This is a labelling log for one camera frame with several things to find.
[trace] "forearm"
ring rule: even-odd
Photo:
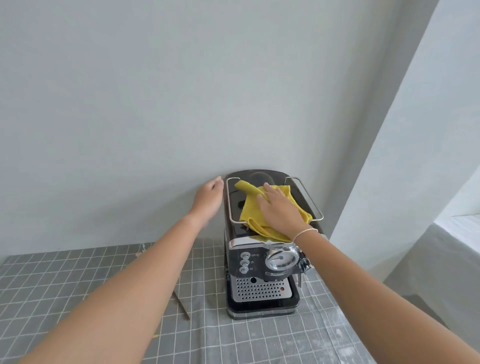
[[[22,363],[139,363],[201,227],[192,216],[177,222],[81,302]]]
[[[370,276],[314,231],[296,243],[379,363],[478,363],[455,334]]]

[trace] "hand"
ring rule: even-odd
[[[223,180],[218,176],[200,187],[193,199],[189,215],[195,216],[201,225],[206,225],[222,204]]]
[[[268,201],[258,194],[257,202],[265,221],[272,228],[290,239],[293,239],[302,230],[311,228],[303,221],[298,208],[285,197],[279,188],[274,189],[268,183],[265,183],[264,187]]]

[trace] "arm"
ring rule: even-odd
[[[222,202],[220,177],[158,242],[82,301],[34,350],[30,363],[139,363],[200,229]]]
[[[310,228],[297,208],[266,185],[257,200],[265,220],[294,238]],[[349,323],[379,363],[480,363],[480,354],[454,333],[404,300],[315,231],[295,243],[308,256]]]

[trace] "pressure gauge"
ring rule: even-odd
[[[287,270],[299,261],[297,249],[285,247],[269,250],[265,258],[265,264],[271,270]]]

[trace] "brand label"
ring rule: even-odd
[[[270,272],[265,272],[266,275],[272,276],[272,277],[277,277],[277,276],[283,276],[284,274],[287,274],[288,271],[280,272],[280,273],[270,273]]]

